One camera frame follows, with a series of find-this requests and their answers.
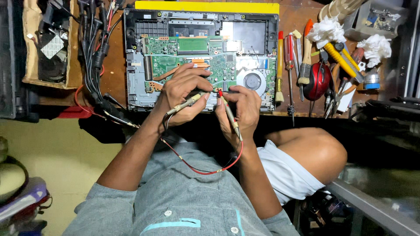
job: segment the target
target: white tissue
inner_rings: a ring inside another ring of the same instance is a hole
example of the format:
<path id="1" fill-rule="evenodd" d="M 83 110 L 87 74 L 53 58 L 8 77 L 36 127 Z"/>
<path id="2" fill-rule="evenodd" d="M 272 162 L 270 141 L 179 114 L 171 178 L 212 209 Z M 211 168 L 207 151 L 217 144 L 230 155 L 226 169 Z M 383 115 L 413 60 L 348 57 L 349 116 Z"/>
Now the white tissue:
<path id="1" fill-rule="evenodd" d="M 365 50 L 365 58 L 369 59 L 367 67 L 372 68 L 379 64 L 382 58 L 391 57 L 391 45 L 389 44 L 389 41 L 391 40 L 375 34 L 368 39 L 357 43 L 357 47 L 361 47 Z"/>
<path id="2" fill-rule="evenodd" d="M 343 26 L 338 22 L 338 18 L 325 18 L 320 23 L 315 23 L 307 37 L 312 42 L 316 42 L 318 49 L 324 47 L 331 41 L 345 42 Z"/>

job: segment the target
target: shirt button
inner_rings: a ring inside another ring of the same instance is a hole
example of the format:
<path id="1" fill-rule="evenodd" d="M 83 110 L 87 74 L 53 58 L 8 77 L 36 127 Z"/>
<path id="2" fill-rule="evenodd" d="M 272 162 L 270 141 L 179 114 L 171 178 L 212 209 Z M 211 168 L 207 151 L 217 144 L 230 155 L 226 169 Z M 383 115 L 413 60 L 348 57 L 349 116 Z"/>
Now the shirt button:
<path id="1" fill-rule="evenodd" d="M 239 229 L 236 228 L 236 227 L 232 227 L 231 228 L 231 231 L 232 231 L 232 233 L 238 233 L 239 232 Z"/>

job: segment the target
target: floor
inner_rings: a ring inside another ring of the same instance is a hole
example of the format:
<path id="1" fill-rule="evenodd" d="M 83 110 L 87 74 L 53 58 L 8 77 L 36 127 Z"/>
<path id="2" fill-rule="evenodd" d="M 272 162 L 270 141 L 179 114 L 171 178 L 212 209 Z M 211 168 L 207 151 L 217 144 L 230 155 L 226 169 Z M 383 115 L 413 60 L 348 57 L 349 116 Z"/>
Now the floor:
<path id="1" fill-rule="evenodd" d="M 77 119 L 41 120 L 37 124 L 0 120 L 0 136 L 9 144 L 9 155 L 28 169 L 30 177 L 47 182 L 51 208 L 39 219 L 48 222 L 45 236 L 61 235 L 76 216 L 92 184 L 121 149 L 121 144 L 101 144 Z"/>

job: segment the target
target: wooden workbench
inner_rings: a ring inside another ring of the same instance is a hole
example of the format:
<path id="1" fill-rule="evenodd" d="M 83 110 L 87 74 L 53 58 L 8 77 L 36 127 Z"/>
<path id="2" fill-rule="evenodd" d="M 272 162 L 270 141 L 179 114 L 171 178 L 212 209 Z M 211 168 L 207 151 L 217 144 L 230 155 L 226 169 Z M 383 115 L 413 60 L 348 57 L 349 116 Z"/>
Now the wooden workbench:
<path id="1" fill-rule="evenodd" d="M 312 19 L 314 22 L 317 22 L 317 16 L 320 9 L 324 6 L 313 0 L 225 0 L 226 2 L 257 2 L 257 3 L 279 3 L 280 12 L 279 12 L 279 30 L 284 31 L 285 34 L 294 31 L 297 29 L 303 34 L 306 22 L 308 19 Z M 126 3 L 132 3 L 133 0 L 128 0 Z M 112 24 L 114 24 L 118 18 L 121 16 L 122 11 L 118 11 L 117 15 L 113 18 Z M 127 104 L 127 94 L 126 94 L 126 61 L 125 53 L 123 49 L 123 27 L 122 22 L 116 26 L 111 37 L 110 37 L 110 50 L 108 57 L 104 60 L 105 73 L 101 77 L 101 92 L 109 92 L 114 98 L 116 98 L 121 104 Z M 346 42 L 349 51 L 352 52 L 356 46 L 356 42 L 347 41 Z M 312 63 L 319 61 L 319 56 L 312 57 Z M 293 72 L 292 81 L 296 83 L 296 74 Z M 287 106 L 289 104 L 289 83 L 287 79 L 287 71 L 283 71 L 283 96 L 284 102 L 277 105 L 276 112 L 273 115 L 287 116 Z M 308 117 L 310 102 L 305 99 L 304 102 L 301 102 L 299 99 L 299 87 L 293 86 L 293 99 L 296 116 Z M 361 94 L 356 92 L 353 96 L 353 103 L 365 102 L 369 99 L 377 99 L 376 94 Z M 79 101 L 81 104 L 85 103 L 82 98 L 82 94 L 79 94 Z M 324 114 L 324 102 L 325 97 L 321 97 L 315 102 L 314 109 L 312 111 L 312 117 L 322 117 Z M 74 91 L 57 91 L 54 93 L 51 91 L 45 91 L 41 93 L 40 103 L 42 105 L 63 105 L 63 106 L 74 106 Z M 338 118 L 347 118 L 348 114 L 335 115 Z"/>

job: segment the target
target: person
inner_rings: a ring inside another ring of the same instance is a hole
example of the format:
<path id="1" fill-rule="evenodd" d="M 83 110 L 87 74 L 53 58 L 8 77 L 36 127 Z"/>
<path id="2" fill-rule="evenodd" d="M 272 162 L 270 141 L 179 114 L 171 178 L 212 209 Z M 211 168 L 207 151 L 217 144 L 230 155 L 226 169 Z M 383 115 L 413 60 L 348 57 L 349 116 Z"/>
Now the person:
<path id="1" fill-rule="evenodd" d="M 64 235 L 298 235 L 282 204 L 303 199 L 336 178 L 346 163 L 345 149 L 316 128 L 271 133 L 265 147 L 257 148 L 253 133 L 261 99 L 255 91 L 233 86 L 230 90 L 237 93 L 223 96 L 236 103 L 243 138 L 240 183 L 228 171 L 192 171 L 157 143 L 166 112 L 195 88 L 213 90 L 201 77 L 210 72 L 193 66 L 182 65 L 165 83 L 155 108 L 76 207 L 77 216 Z M 207 93 L 176 113 L 169 126 L 192 120 L 208 98 Z M 220 99 L 215 113 L 224 137 L 239 154 L 239 139 Z M 177 142 L 172 147 L 196 169 L 221 169 L 196 143 Z"/>

